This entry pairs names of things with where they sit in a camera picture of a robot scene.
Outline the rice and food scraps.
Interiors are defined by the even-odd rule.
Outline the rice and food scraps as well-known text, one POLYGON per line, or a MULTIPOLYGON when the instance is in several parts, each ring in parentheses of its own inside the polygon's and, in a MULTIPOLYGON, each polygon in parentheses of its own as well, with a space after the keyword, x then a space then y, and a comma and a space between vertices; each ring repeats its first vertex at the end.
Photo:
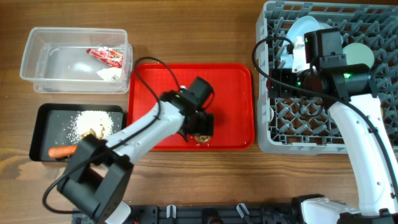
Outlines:
POLYGON ((92 134, 97 139, 103 139, 113 134, 114 122, 111 113, 105 111, 79 111, 72 116, 66 129, 67 139, 77 143, 85 136, 92 134))

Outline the white plastic spoon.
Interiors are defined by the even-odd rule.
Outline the white plastic spoon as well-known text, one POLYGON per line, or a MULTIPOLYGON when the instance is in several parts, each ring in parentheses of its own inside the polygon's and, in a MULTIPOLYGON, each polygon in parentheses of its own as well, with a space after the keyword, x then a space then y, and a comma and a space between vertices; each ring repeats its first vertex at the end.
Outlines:
POLYGON ((274 118, 274 109, 269 106, 269 110, 268 110, 268 122, 271 122, 274 118))

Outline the green saucer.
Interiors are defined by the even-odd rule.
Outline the green saucer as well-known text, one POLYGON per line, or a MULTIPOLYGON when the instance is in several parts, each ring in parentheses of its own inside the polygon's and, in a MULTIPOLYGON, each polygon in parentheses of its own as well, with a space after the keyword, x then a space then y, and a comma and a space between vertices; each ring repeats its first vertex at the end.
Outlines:
POLYGON ((372 50, 364 44, 352 43, 343 47, 343 53, 346 55, 347 65, 365 64, 372 68, 375 56, 372 50))

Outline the brown food scrap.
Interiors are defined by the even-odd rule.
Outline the brown food scrap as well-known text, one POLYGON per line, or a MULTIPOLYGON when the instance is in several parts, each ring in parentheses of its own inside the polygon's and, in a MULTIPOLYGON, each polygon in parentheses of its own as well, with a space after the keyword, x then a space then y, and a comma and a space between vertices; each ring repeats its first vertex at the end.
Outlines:
POLYGON ((199 135, 199 136, 194 136, 196 142, 199 143, 206 143, 211 139, 211 136, 207 136, 207 135, 199 135))

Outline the light blue plate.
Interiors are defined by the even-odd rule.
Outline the light blue plate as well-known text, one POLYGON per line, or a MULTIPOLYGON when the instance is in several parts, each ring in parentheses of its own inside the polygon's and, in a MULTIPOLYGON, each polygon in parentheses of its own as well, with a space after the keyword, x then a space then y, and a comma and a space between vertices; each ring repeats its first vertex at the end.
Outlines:
MULTIPOLYGON (((331 26, 326 23, 318 22, 312 16, 304 16, 293 23, 285 37, 294 42, 298 36, 304 39, 304 34, 307 32, 329 28, 331 28, 331 26)), ((282 65, 282 68, 292 68, 293 55, 288 54, 287 49, 285 49, 280 56, 280 65, 282 65)))

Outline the red snack wrapper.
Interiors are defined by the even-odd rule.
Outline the red snack wrapper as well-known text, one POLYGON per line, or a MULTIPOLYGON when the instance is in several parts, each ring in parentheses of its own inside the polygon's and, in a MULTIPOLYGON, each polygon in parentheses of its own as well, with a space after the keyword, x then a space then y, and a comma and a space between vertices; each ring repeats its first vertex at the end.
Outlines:
POLYGON ((124 55, 111 48, 100 47, 97 49, 87 49, 87 54, 93 58, 109 65, 110 67, 121 68, 124 55))

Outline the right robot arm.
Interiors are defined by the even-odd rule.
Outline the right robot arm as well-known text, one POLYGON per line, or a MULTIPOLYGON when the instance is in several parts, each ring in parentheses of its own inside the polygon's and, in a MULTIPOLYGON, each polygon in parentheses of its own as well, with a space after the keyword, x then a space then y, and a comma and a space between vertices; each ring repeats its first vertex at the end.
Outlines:
POLYGON ((321 99, 343 138, 359 195, 357 208, 318 194, 296 197, 294 222, 396 223, 397 160, 371 75, 372 50, 360 43, 344 44, 336 28, 283 37, 282 43, 294 64, 266 73, 270 96, 321 99))

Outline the white tissue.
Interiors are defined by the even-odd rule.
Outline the white tissue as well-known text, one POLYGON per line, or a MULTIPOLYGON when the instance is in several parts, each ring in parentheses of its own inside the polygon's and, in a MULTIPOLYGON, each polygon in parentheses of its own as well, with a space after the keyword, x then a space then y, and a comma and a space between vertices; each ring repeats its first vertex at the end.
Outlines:
POLYGON ((120 68, 111 67, 104 68, 96 72, 97 75, 105 81, 119 80, 121 77, 122 70, 120 68))

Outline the orange carrot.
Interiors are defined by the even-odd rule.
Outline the orange carrot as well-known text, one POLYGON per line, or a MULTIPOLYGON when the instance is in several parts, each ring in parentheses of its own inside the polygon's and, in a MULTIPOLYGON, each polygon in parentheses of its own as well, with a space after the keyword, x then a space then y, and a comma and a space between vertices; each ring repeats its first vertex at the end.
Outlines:
POLYGON ((56 146, 51 147, 48 155, 52 159, 62 159, 64 157, 72 156, 77 150, 77 145, 73 146, 56 146))

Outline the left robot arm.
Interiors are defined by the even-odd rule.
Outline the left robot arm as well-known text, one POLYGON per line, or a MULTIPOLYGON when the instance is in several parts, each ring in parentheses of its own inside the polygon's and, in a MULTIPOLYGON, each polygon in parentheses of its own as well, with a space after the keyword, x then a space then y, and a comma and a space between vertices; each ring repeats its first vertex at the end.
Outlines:
POLYGON ((168 91, 142 118, 102 140, 93 135, 78 144, 57 184, 57 190, 95 223, 105 223, 120 212, 134 164, 158 143, 174 134, 211 136, 214 116, 204 104, 214 89, 197 77, 188 88, 168 91))

